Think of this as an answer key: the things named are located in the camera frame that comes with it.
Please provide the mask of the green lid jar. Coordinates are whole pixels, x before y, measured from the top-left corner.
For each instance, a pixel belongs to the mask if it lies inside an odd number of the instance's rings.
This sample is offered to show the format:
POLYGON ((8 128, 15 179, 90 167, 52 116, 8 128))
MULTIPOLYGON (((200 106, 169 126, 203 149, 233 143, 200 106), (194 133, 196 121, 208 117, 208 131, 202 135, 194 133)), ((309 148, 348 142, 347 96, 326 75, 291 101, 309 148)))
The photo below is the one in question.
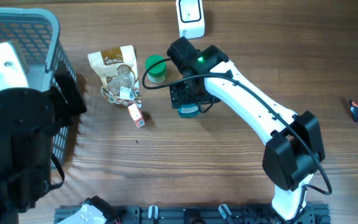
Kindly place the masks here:
POLYGON ((167 65, 161 55, 151 55, 145 61, 145 69, 148 70, 147 78, 154 84, 160 84, 167 78, 167 65))

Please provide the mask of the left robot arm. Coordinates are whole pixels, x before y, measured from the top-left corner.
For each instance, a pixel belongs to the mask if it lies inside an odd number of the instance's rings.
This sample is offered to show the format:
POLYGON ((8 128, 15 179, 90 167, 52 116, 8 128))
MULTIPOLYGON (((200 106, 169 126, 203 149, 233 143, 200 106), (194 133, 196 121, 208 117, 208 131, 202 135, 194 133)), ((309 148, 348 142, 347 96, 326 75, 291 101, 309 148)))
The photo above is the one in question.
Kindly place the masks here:
POLYGON ((63 182, 52 183, 51 166, 64 171, 53 153, 53 137, 87 108, 64 61, 53 74, 56 86, 0 91, 0 223, 18 223, 19 213, 63 182))

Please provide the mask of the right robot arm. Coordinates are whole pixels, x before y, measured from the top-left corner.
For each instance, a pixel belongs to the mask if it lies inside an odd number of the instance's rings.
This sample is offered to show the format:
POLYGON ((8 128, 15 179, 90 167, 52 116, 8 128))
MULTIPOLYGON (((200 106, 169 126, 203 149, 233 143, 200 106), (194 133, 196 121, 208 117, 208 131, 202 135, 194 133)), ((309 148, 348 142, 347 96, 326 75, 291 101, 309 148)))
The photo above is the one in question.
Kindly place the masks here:
POLYGON ((172 107, 182 117, 205 113, 203 105, 223 102, 258 135, 265 146, 262 168, 275 185, 272 208, 285 221, 299 219, 306 191, 325 158, 319 121, 297 114, 267 96, 216 46, 196 49, 181 37, 167 50, 183 78, 169 85, 172 107))

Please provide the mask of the blue Listerine mouthwash bottle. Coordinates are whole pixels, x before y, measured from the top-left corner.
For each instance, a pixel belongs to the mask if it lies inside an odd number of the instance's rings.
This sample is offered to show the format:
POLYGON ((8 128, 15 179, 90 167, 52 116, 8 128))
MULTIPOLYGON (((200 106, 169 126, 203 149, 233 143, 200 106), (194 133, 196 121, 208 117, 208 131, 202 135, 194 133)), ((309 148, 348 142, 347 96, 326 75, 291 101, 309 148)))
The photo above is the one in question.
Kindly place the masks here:
POLYGON ((181 105, 178 109, 178 115, 181 118, 190 118, 199 115, 200 111, 196 104, 181 105))

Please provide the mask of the brown Pantree snack pouch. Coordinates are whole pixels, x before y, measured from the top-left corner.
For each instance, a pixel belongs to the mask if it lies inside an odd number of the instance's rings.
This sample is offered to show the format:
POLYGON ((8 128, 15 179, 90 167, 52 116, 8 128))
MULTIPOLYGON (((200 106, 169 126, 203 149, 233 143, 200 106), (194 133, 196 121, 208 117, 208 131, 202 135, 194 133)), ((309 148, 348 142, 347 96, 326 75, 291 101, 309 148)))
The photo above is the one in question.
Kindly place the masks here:
POLYGON ((122 106, 143 106, 133 46, 90 53, 88 61, 102 82, 101 94, 106 101, 122 106))

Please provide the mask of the red white small packet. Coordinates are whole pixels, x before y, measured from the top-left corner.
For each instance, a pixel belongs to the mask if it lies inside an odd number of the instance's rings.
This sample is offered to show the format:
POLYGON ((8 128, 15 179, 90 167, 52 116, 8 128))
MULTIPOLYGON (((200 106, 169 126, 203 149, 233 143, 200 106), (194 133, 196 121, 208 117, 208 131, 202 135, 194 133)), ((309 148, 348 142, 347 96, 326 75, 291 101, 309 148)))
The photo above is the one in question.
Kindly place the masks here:
POLYGON ((129 110, 129 114, 130 114, 131 118, 135 122, 135 125, 138 128, 143 127, 145 125, 145 120, 142 116, 140 109, 137 107, 137 105, 132 104, 132 105, 128 106, 128 110, 129 110))

